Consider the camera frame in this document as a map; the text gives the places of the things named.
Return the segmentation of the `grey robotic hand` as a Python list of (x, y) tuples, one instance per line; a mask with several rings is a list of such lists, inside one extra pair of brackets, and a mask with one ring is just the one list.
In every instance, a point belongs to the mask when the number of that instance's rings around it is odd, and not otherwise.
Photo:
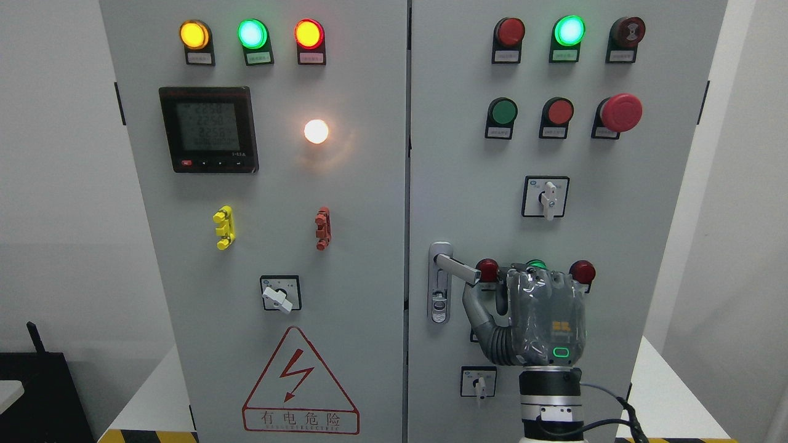
[(579, 362), (586, 343), (585, 286), (571, 274), (514, 263), (500, 273), (498, 325), (477, 284), (465, 284), (462, 305), (484, 356), (495, 365), (565, 365)]

